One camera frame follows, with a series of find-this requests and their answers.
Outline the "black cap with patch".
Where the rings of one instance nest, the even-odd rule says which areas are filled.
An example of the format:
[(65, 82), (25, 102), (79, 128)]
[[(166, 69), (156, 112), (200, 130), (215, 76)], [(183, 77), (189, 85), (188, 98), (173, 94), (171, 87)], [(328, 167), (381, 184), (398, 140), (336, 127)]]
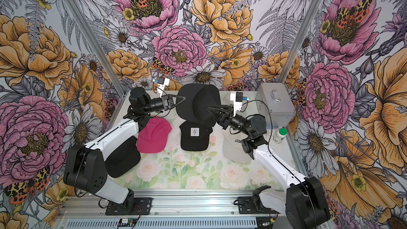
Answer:
[(180, 145), (184, 151), (200, 152), (209, 147), (210, 135), (213, 132), (212, 127), (185, 121), (179, 128), (181, 131)]

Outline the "pink cap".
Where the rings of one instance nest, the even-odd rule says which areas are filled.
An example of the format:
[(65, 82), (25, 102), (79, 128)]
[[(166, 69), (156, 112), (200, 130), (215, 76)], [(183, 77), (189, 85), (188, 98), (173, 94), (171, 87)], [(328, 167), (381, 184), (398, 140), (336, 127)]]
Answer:
[(160, 153), (166, 147), (167, 138), (172, 127), (165, 118), (152, 118), (146, 127), (140, 131), (137, 149), (140, 153)]

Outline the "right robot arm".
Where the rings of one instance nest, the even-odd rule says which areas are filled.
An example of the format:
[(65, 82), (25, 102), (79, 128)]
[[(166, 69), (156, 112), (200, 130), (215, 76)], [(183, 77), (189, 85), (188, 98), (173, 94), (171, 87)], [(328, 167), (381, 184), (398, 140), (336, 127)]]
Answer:
[(208, 112), (223, 129), (231, 127), (246, 134), (242, 141), (244, 152), (267, 169), (284, 188), (282, 193), (270, 187), (256, 189), (253, 193), (255, 204), (286, 216), (295, 229), (315, 229), (331, 219), (321, 182), (296, 171), (266, 141), (264, 116), (256, 114), (245, 118), (234, 113), (230, 106), (208, 107)]

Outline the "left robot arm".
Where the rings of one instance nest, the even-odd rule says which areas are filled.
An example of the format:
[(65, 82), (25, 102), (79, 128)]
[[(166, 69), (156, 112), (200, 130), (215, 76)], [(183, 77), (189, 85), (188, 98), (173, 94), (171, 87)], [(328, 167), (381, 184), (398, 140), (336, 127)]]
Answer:
[(115, 181), (141, 160), (138, 134), (154, 117), (153, 112), (170, 111), (186, 98), (165, 94), (151, 98), (143, 88), (130, 91), (130, 105), (123, 120), (85, 145), (73, 145), (67, 155), (63, 182), (123, 208), (135, 205), (134, 192)]

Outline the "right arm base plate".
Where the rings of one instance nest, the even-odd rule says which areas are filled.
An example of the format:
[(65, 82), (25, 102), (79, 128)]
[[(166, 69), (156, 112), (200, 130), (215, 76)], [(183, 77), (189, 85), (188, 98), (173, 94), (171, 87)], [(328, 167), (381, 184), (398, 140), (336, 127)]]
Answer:
[(239, 214), (271, 214), (272, 210), (262, 207), (253, 197), (238, 197), (233, 204), (238, 206)]

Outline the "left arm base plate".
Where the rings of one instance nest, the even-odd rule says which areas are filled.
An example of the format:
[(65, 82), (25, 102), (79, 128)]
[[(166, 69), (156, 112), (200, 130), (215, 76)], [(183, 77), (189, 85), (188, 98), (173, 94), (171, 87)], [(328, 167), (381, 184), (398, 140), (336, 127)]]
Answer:
[(149, 215), (152, 207), (153, 198), (134, 198), (129, 206), (125, 203), (117, 204), (110, 201), (105, 214), (107, 216), (138, 216)]

